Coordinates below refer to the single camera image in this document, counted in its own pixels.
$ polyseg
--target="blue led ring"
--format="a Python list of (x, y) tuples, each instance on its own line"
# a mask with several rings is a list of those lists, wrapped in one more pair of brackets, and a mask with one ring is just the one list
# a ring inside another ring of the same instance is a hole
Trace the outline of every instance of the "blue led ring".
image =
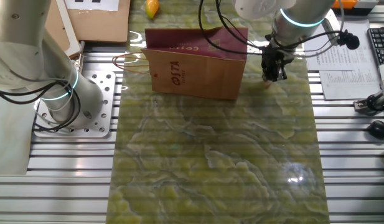
[[(74, 82), (74, 85), (73, 85), (73, 88), (75, 88), (77, 86), (77, 83), (78, 83), (78, 70), (76, 69), (77, 71), (77, 76), (75, 77), (75, 82)], [(56, 97), (54, 99), (45, 99), (45, 98), (41, 98), (41, 100), (48, 100), (48, 101), (54, 101), (54, 100), (59, 100), (59, 99), (62, 99), (63, 97), (67, 96), (68, 94), (70, 94), (71, 92), (67, 92), (65, 94), (63, 94), (62, 96), (60, 97)]]
[(284, 17), (287, 21), (289, 21), (291, 24), (294, 24), (294, 25), (299, 26), (299, 27), (304, 27), (304, 28), (315, 27), (315, 26), (321, 24), (321, 23), (323, 22), (323, 20), (324, 20), (324, 19), (322, 19), (321, 21), (316, 22), (316, 23), (314, 23), (314, 24), (302, 24), (302, 23), (296, 22), (296, 21), (292, 20), (290, 17), (288, 17), (288, 16), (286, 15), (286, 13), (284, 13), (283, 9), (280, 9), (280, 13), (281, 13), (281, 14), (283, 15), (283, 17)]

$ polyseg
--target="orange object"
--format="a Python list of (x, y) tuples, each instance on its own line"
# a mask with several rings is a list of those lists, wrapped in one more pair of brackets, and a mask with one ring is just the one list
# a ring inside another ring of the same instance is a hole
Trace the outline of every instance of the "orange object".
[(339, 1), (342, 1), (342, 6), (344, 7), (344, 9), (353, 9), (356, 3), (358, 2), (358, 0), (335, 0), (335, 3), (332, 7), (333, 9), (340, 8)]
[(150, 19), (153, 19), (154, 15), (156, 15), (157, 10), (159, 10), (159, 0), (146, 1), (146, 14)]

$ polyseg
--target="paper bag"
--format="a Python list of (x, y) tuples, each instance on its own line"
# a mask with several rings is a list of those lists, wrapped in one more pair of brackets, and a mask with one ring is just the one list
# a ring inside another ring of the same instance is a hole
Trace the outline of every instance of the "paper bag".
[[(248, 29), (238, 29), (247, 37)], [(247, 52), (224, 28), (206, 30), (209, 39), (224, 49)], [(146, 29), (152, 90), (203, 98), (235, 100), (246, 65), (246, 55), (212, 47), (200, 29)]]

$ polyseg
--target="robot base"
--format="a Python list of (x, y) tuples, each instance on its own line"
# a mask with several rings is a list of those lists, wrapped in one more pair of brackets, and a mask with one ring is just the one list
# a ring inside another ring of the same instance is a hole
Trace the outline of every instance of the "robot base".
[[(102, 109), (100, 115), (91, 119), (89, 123), (82, 128), (73, 128), (72, 125), (63, 128), (56, 133), (47, 131), (34, 131), (34, 134), (40, 138), (104, 138), (110, 132), (111, 111), (113, 109), (113, 98), (116, 85), (116, 75), (114, 72), (85, 70), (83, 76), (94, 81), (103, 94)], [(37, 112), (45, 119), (54, 121), (50, 116), (48, 107), (43, 101), (40, 101)], [(53, 128), (57, 124), (49, 124), (44, 119), (37, 116), (35, 122), (47, 128)]]

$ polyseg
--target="marble surface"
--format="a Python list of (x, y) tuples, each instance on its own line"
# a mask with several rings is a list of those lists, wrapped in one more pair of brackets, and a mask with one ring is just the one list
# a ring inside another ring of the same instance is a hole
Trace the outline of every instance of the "marble surface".
[[(204, 26), (220, 26), (206, 2)], [(151, 21), (132, 1), (129, 51), (144, 28), (198, 27), (198, 3), (161, 0)], [(271, 32), (270, 16), (244, 21), (227, 0), (222, 11), (257, 44)], [(286, 69), (265, 89), (249, 56), (237, 101), (154, 93), (150, 76), (126, 72), (107, 223), (329, 223), (306, 66)]]

